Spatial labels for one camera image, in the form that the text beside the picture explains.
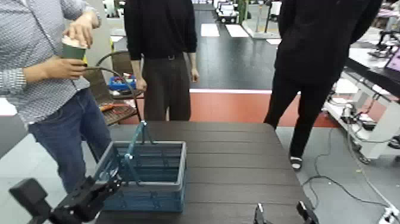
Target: cup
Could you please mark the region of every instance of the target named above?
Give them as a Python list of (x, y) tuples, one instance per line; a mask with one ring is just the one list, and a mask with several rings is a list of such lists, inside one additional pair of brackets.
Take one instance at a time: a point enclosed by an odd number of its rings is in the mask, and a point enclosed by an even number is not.
[(82, 46), (78, 40), (64, 36), (62, 39), (62, 58), (82, 60), (87, 48), (87, 46)]

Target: checkered shirt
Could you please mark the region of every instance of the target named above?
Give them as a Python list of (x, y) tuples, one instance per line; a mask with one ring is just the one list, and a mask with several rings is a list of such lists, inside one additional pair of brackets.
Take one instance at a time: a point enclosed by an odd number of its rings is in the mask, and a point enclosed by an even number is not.
[(17, 108), (26, 125), (45, 119), (89, 87), (82, 77), (27, 83), (23, 68), (61, 55), (64, 18), (76, 20), (90, 10), (94, 8), (82, 0), (26, 0), (26, 5), (1, 0), (0, 97)]

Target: belt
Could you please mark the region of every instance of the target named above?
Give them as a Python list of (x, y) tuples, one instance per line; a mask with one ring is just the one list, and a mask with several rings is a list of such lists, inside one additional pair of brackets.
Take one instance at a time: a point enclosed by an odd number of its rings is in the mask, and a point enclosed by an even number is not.
[(150, 60), (160, 60), (160, 59), (168, 59), (170, 61), (175, 60), (175, 59), (179, 59), (179, 58), (183, 58), (183, 53), (179, 53), (179, 54), (171, 54), (168, 56), (160, 56), (160, 57), (152, 57), (152, 56), (145, 56), (145, 59), (150, 59)]

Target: black sweater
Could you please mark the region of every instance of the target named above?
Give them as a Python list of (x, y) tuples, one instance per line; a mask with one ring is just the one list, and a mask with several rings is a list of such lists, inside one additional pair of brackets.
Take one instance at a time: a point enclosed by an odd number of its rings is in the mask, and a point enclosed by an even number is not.
[(167, 58), (196, 52), (195, 13), (191, 0), (129, 0), (125, 30), (132, 60)]
[(304, 84), (338, 80), (350, 44), (370, 27), (382, 0), (282, 0), (276, 73)]

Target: black pants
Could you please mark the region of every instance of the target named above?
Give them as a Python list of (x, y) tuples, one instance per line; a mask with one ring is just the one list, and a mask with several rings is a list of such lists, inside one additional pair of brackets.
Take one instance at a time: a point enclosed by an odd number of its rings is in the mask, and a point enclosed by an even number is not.
[(322, 83), (319, 85), (301, 84), (275, 73), (270, 107), (264, 123), (268, 123), (276, 129), (282, 114), (296, 97), (297, 93), (301, 91), (298, 108), (299, 117), (296, 122), (292, 143), (290, 144), (290, 156), (303, 156), (311, 129), (321, 112), (321, 108), (332, 86), (332, 83)]
[(189, 73), (183, 55), (170, 59), (145, 59), (143, 76), (145, 92), (145, 119), (165, 120), (169, 108), (170, 120), (190, 119)]

